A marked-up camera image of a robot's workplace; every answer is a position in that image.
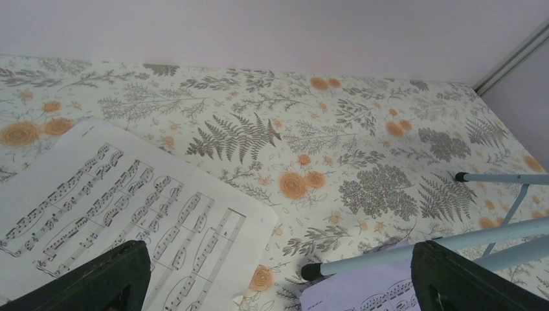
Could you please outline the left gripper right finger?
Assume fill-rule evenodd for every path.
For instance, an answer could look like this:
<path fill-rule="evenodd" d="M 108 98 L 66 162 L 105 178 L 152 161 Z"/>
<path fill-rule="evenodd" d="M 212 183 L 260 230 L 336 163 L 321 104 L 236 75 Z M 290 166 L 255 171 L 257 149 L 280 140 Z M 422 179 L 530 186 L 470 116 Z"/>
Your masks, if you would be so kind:
<path fill-rule="evenodd" d="M 548 300 L 434 241 L 415 244 L 411 276 L 421 310 L 548 310 Z"/>

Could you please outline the white sheet music paper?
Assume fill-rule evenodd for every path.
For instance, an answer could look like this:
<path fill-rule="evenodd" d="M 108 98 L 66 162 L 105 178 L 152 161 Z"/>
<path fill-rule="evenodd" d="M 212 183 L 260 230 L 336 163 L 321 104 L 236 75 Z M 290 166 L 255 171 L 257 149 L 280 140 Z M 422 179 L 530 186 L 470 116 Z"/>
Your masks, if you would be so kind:
<path fill-rule="evenodd" d="M 232 310 L 276 221 L 270 206 L 144 139 L 82 121 L 1 185 L 1 297 L 141 240 L 145 310 Z"/>

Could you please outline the light blue music stand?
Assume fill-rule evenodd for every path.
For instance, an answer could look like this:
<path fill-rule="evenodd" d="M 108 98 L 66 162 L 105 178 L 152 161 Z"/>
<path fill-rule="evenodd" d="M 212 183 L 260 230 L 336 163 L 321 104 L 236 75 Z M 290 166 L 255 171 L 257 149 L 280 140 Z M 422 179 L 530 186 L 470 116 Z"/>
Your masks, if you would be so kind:
<path fill-rule="evenodd" d="M 521 191 L 502 225 L 490 229 L 472 231 L 461 235 L 434 239 L 433 242 L 456 251 L 477 245 L 486 245 L 482 256 L 474 263 L 490 271 L 499 271 L 525 262 L 540 260 L 548 256 L 548 217 L 535 218 L 510 224 L 518 206 L 525 198 L 531 185 L 548 185 L 548 175 L 535 174 L 470 174 L 459 172 L 455 181 L 521 184 Z M 390 248 L 348 259 L 327 263 L 306 264 L 300 275 L 307 281 L 356 270 L 369 266 L 399 262 L 412 257 L 413 245 Z"/>

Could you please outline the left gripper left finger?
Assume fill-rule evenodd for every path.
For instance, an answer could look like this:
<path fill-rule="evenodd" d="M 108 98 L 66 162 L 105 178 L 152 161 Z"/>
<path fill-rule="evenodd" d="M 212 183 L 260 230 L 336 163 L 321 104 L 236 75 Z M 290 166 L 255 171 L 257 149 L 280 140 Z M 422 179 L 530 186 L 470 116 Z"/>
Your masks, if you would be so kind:
<path fill-rule="evenodd" d="M 150 264 L 146 243 L 128 240 L 1 310 L 141 310 Z"/>

